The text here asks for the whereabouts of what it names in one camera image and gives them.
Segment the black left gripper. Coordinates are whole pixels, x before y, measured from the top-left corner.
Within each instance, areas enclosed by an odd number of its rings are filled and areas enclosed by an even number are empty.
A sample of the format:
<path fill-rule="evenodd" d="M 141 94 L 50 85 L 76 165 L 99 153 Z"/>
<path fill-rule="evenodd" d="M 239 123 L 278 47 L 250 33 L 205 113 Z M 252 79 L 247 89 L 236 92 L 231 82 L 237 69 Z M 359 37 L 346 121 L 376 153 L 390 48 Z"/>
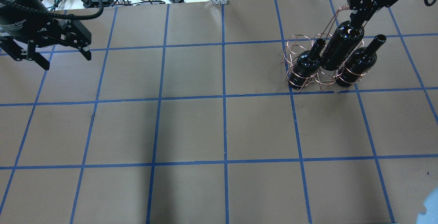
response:
<path fill-rule="evenodd" d="M 48 71 L 50 62 L 36 48 L 56 44 L 77 49 L 87 60 L 92 60 L 89 46 L 92 34 L 86 26 L 72 19 L 61 21 L 47 15 L 1 4 L 1 49 L 15 61 L 34 61 Z"/>

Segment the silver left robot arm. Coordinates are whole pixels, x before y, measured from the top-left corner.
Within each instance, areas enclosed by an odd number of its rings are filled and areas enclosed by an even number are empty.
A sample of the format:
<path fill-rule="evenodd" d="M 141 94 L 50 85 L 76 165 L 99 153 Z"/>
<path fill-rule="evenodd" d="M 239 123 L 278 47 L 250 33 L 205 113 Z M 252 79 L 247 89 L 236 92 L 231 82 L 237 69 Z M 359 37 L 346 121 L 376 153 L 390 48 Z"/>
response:
<path fill-rule="evenodd" d="M 36 51 L 38 48 L 75 48 L 90 61 L 92 34 L 82 21 L 95 19 L 102 12 L 99 9 L 93 15 L 61 15 L 51 13 L 40 0 L 1 0 L 1 50 L 15 61 L 33 61 L 46 71 L 50 62 Z"/>

